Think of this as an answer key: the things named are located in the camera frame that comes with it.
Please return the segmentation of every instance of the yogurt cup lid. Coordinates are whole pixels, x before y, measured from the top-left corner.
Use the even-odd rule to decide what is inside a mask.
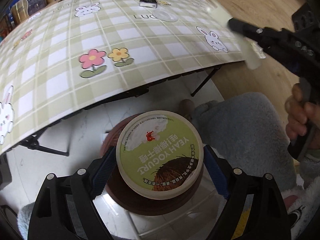
[[[153,11],[153,16],[157,19],[165,22],[176,22],[178,21],[178,17],[176,14],[169,12],[164,9],[157,8]]]
[[[202,168],[203,147],[188,120],[169,111],[151,111],[124,128],[116,160],[131,189],[144,197],[163,200],[193,185]]]

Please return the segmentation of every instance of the gray fabric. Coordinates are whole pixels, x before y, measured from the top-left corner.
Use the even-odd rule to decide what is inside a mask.
[[[304,158],[299,165],[301,178],[304,180],[304,187],[308,187],[312,181],[320,176],[320,162],[314,162]]]
[[[265,95],[246,93],[221,103],[211,101],[198,106],[191,117],[203,143],[217,149],[232,167],[253,176],[271,173],[280,191],[296,185],[289,140]]]
[[[28,229],[31,218],[31,213],[35,203],[30,203],[19,210],[17,224],[20,234],[24,240],[28,239]]]

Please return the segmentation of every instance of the coconut illustration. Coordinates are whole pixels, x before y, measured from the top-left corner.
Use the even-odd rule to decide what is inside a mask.
[[[157,171],[155,175],[154,182],[156,185],[153,186],[154,191],[166,191],[170,189],[174,189],[180,187],[185,180],[192,174],[192,172],[196,169],[198,165],[198,160],[193,159],[193,163],[191,162],[190,157],[179,157],[177,159],[170,160],[163,164]]]

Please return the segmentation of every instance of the knee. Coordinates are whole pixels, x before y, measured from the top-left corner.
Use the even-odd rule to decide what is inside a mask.
[[[250,92],[242,94],[235,98],[237,106],[245,109],[248,113],[255,114],[276,114],[276,110],[269,99],[262,93]]]

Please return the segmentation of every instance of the person's hand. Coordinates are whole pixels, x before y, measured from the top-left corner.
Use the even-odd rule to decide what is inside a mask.
[[[302,105],[302,91],[298,84],[292,88],[292,96],[285,102],[285,110],[288,113],[288,124],[286,133],[290,140],[294,140],[298,135],[304,136],[307,133],[305,124],[311,120],[317,127],[309,149],[320,149],[320,106],[312,103]]]

